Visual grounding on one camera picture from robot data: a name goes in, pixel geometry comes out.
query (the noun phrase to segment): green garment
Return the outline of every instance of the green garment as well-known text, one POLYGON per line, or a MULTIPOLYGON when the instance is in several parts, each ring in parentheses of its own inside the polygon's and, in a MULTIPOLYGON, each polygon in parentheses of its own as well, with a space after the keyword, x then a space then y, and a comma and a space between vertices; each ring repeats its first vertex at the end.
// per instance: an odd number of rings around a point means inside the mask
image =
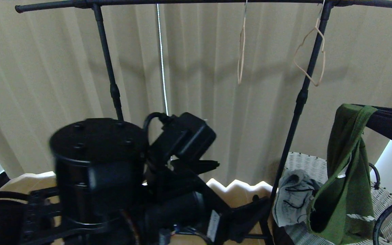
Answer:
POLYGON ((328 143, 328 181, 307 209, 308 230, 335 244, 372 239, 369 161, 361 135, 375 111, 352 104, 338 108, 328 143))

